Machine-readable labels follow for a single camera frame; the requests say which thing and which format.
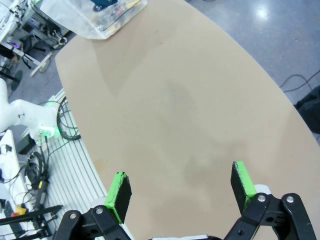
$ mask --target tabletop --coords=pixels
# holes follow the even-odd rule
[[[185,1],[150,0],[107,40],[77,36],[56,65],[103,184],[130,178],[136,239],[223,238],[240,216],[233,161],[275,197],[299,194],[320,237],[317,142],[259,64]]]

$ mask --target white plastic part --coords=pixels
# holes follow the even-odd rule
[[[30,137],[37,142],[41,129],[56,128],[57,110],[20,99],[8,103],[7,84],[0,78],[0,132],[13,125],[27,126]]]
[[[254,187],[257,193],[264,193],[267,195],[272,194],[270,188],[267,185],[255,184]]]

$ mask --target clear plastic bin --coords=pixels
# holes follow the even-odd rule
[[[109,38],[147,5],[147,0],[117,0],[108,7],[90,0],[33,2],[54,21],[88,39]]]

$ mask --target beige table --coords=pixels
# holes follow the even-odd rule
[[[318,144],[266,72],[192,6],[150,0],[110,39],[73,39],[56,64],[105,187],[130,177],[137,240],[223,238],[240,216],[233,161],[278,198],[298,193],[320,237]]]

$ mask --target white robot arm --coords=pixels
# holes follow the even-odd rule
[[[57,126],[57,110],[24,100],[15,100],[8,103],[6,82],[0,78],[0,132],[13,125],[24,125],[29,128],[30,137],[36,142],[40,130],[52,130]]]

